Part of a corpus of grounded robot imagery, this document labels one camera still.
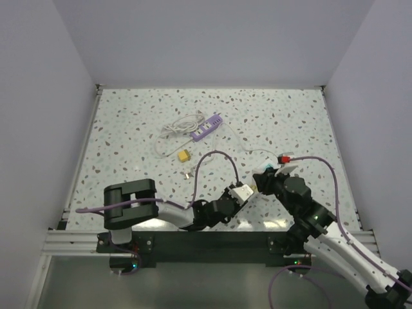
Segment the terrazzo table surface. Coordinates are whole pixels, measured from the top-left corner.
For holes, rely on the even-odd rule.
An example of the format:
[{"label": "terrazzo table surface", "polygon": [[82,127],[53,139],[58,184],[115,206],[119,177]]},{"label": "terrazzo table surface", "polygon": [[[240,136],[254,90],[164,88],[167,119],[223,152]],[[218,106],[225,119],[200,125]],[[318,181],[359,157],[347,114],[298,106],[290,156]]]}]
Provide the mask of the terrazzo table surface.
[{"label": "terrazzo table surface", "polygon": [[[178,160],[177,153],[159,158],[153,149],[164,124],[197,110],[207,118],[214,112],[219,113],[247,149],[263,148],[274,153],[293,151],[296,156],[315,155],[327,159],[337,173],[342,222],[349,230],[360,229],[323,96],[316,89],[105,89],[71,199],[66,229],[102,230],[102,217],[77,214],[74,210],[102,206],[103,189],[125,181],[152,178],[160,196],[187,205],[194,178],[186,180],[183,175],[202,154],[212,149],[213,135],[186,145],[184,148],[192,158],[185,163]],[[170,151],[187,139],[161,140],[158,148]],[[216,149],[233,157],[245,183],[250,183],[254,167],[268,157],[273,158],[263,151],[243,151],[239,140],[226,126],[216,130],[215,139]],[[335,212],[333,180],[325,165],[305,160],[294,174],[305,179],[319,203]],[[234,180],[229,161],[216,156],[200,169],[197,198],[217,199]],[[258,196],[230,223],[219,223],[210,230],[278,231],[288,230],[292,224],[292,217],[274,197]],[[153,219],[133,229],[177,228]]]}]

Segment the white table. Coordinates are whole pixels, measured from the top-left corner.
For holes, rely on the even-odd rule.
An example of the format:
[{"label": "white table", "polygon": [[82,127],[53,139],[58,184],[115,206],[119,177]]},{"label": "white table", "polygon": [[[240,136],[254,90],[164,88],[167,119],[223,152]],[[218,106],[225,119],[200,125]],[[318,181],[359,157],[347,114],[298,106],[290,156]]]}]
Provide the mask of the white table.
[{"label": "white table", "polygon": [[[177,153],[158,158],[153,147],[164,124],[201,110],[208,118],[220,113],[224,122],[238,132],[247,148],[264,148],[275,153],[293,151],[297,156],[316,155],[335,168],[339,181],[341,218],[349,230],[359,230],[356,208],[351,198],[337,144],[318,89],[105,89],[100,99],[86,154],[71,200],[67,230],[102,230],[100,216],[77,214],[75,209],[103,205],[103,189],[125,181],[152,178],[157,191],[184,205],[191,199],[193,180],[184,172],[212,149],[210,135],[198,143],[185,146],[192,155],[180,163]],[[170,138],[159,149],[174,149],[186,138]],[[268,153],[242,151],[229,128],[216,133],[216,148],[231,155],[239,169],[241,181],[250,182],[251,170],[264,161]],[[296,174],[312,189],[313,197],[334,211],[333,180],[328,168],[318,161],[303,161]],[[234,181],[231,165],[223,157],[200,169],[198,198],[217,199]],[[259,196],[229,224],[211,230],[287,230],[292,218],[271,196]],[[133,229],[176,230],[160,220],[150,220]]]}]

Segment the yellow cube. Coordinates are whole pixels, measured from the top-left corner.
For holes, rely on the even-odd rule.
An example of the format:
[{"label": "yellow cube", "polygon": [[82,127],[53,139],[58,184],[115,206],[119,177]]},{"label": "yellow cube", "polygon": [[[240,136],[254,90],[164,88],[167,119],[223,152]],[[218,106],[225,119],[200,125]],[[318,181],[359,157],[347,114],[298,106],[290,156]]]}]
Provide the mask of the yellow cube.
[{"label": "yellow cube", "polygon": [[186,161],[189,161],[191,159],[191,155],[186,149],[183,150],[183,151],[180,151],[178,153],[178,157],[179,157],[179,160],[181,162],[186,162]]}]

